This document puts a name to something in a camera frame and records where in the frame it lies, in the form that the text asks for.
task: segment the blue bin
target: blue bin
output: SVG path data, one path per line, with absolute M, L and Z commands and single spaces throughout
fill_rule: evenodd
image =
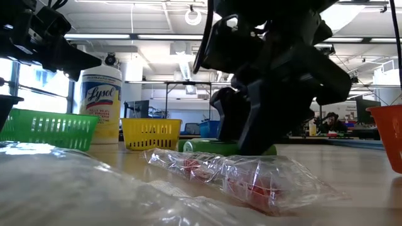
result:
M 220 121 L 207 121 L 200 123 L 201 138 L 217 138 Z

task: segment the ceiling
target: ceiling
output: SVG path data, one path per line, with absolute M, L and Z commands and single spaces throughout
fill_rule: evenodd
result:
M 173 3 L 184 0 L 171 0 Z M 402 24 L 402 0 L 395 0 L 398 21 Z M 38 9 L 47 0 L 38 0 Z M 167 3 L 155 4 L 105 4 L 85 0 L 69 0 L 59 12 L 71 22 L 71 33 L 172 33 L 172 34 L 202 34 L 206 20 L 205 1 L 196 1 L 195 9 L 201 10 L 201 22 L 192 26 L 186 23 L 185 13 L 189 7 L 185 3 L 181 6 Z M 388 10 L 380 13 L 382 7 L 365 7 L 353 15 L 335 35 L 337 36 L 394 36 L 391 13 Z M 327 20 L 336 22 L 344 15 L 333 14 Z M 122 62 L 136 54 L 144 59 L 144 75 L 173 75 L 179 70 L 178 59 L 170 55 L 172 41 L 88 41 L 86 45 L 89 52 L 105 55 L 115 51 Z M 197 46 L 197 41 L 190 42 L 190 46 Z M 364 83 L 372 82 L 372 70 L 380 66 L 379 63 L 388 61 L 396 56 L 394 45 L 353 45 L 335 44 L 336 55 L 330 58 L 345 71 L 359 72 L 359 78 Z

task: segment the plastic bag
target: plastic bag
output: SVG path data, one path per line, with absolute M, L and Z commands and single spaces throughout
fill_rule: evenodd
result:
M 167 195 L 85 153 L 46 144 L 0 148 L 0 172 L 0 225 L 288 223 L 219 202 Z
M 224 193 L 272 215 L 305 205 L 344 198 L 300 163 L 285 156 L 228 156 L 144 152 L 149 164 L 219 187 Z

